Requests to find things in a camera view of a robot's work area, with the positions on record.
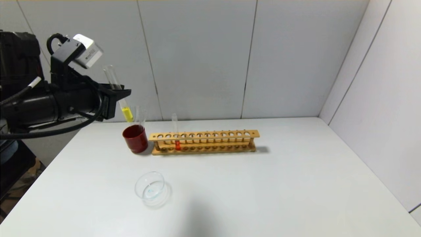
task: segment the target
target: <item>black cable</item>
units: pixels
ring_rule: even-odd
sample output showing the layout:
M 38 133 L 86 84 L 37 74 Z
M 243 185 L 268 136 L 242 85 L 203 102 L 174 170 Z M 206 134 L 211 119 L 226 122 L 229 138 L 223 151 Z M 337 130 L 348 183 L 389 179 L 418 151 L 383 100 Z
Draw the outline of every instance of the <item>black cable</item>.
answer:
M 97 91 L 97 95 L 98 95 L 98 100 L 99 100 L 99 108 L 98 108 L 97 112 L 94 114 L 94 116 L 92 116 L 92 118 L 89 118 L 88 120 L 86 120 L 83 123 L 76 124 L 74 126 L 67 127 L 67 128 L 53 130 L 53 131 L 33 132 L 33 133 L 1 134 L 0 139 L 1 140 L 19 140 L 19 139 L 38 138 L 38 137 L 48 137 L 48 136 L 59 135 L 59 134 L 63 134 L 63 133 L 66 133 L 66 132 L 71 132 L 71 131 L 81 129 L 81 128 L 91 124 L 92 122 L 94 122 L 102 113 L 104 103 L 102 101 L 102 97 L 101 97 L 101 94 L 99 93 L 99 91 Z
M 2 100 L 0 102 L 0 105 L 5 105 L 7 103 L 10 103 L 10 102 L 18 99 L 19 97 L 21 97 L 22 95 L 24 95 L 25 93 L 27 93 L 30 89 L 32 89 L 32 87 L 30 87 L 30 86 L 27 86 L 27 87 L 23 88 L 23 90 L 19 91 L 18 93 L 10 96 L 9 98 L 7 98 L 5 100 Z
M 59 34 L 59 33 L 52 34 L 47 39 L 47 50 L 51 55 L 54 54 L 53 48 L 51 47 L 51 43 L 53 42 L 53 39 L 58 39 L 61 43 L 65 43 L 66 40 L 68 40 L 69 38 L 67 38 L 66 36 L 63 36 L 62 34 Z

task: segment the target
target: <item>test tube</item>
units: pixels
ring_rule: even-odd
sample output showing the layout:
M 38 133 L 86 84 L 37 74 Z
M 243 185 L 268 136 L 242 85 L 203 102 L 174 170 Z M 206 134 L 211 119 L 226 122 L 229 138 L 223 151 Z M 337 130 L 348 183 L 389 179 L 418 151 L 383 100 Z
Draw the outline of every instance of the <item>test tube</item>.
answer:
M 178 124 L 177 124 L 177 122 L 178 122 L 177 114 L 173 113 L 172 120 L 173 120 L 174 136 L 177 136 L 178 137 L 178 135 L 179 135 L 179 127 L 178 127 Z M 176 150 L 177 151 L 180 151 L 181 150 L 180 141 L 179 140 L 176 140 L 175 142 L 176 142 Z
M 118 81 L 117 74 L 115 73 L 114 67 L 112 65 L 104 66 L 103 70 L 105 72 L 105 76 L 107 77 L 108 83 L 110 84 L 113 90 L 121 90 L 121 84 Z M 130 110 L 130 107 L 126 101 L 126 99 L 121 99 L 118 101 L 120 104 L 121 111 L 123 112 L 124 118 L 127 122 L 133 122 L 133 114 Z

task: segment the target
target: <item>glass petri dish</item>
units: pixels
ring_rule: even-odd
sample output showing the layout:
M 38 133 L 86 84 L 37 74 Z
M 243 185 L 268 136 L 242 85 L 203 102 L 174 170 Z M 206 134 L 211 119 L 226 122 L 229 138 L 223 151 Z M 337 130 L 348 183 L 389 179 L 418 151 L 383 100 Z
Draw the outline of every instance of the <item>glass petri dish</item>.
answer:
M 146 203 L 160 202 L 160 196 L 166 190 L 164 176 L 158 172 L 146 173 L 137 180 L 134 190 L 136 195 Z

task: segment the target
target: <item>test tube rack hole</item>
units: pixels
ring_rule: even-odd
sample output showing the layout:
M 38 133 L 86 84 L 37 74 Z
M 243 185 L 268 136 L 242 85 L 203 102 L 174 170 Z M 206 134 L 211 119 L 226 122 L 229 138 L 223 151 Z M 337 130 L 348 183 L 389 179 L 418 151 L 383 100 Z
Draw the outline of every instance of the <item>test tube rack hole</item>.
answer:
M 254 152 L 254 139 L 260 137 L 257 130 L 228 130 L 205 132 L 152 133 L 152 155 L 206 154 L 228 152 Z M 176 149 L 176 141 L 181 149 Z

